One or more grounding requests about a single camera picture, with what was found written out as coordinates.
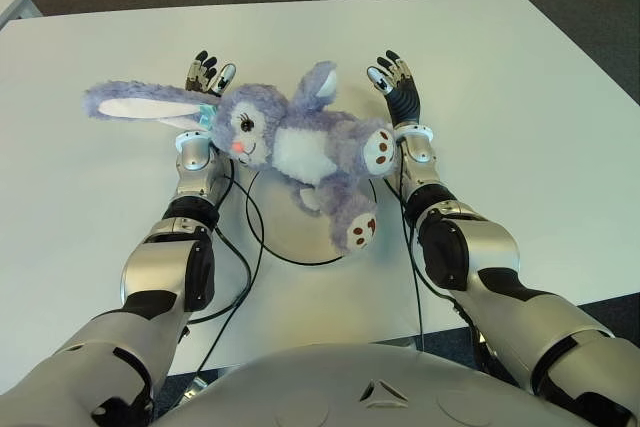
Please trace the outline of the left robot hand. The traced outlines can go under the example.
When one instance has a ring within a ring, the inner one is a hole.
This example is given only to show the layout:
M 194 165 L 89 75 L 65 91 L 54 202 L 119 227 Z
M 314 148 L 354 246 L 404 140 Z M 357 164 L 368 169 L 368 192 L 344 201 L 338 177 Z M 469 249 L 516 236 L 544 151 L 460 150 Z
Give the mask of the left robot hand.
M 227 63 L 220 69 L 218 61 L 206 50 L 200 51 L 189 66 L 185 89 L 221 97 L 236 75 L 236 65 Z

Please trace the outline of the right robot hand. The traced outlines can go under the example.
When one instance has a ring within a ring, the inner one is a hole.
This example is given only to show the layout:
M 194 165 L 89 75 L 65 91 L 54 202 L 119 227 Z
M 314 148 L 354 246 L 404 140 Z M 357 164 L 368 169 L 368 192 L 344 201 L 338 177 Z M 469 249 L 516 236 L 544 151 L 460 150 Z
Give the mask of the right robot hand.
M 408 64 L 392 50 L 387 50 L 376 62 L 367 68 L 367 77 L 384 97 L 392 125 L 417 123 L 420 97 Z

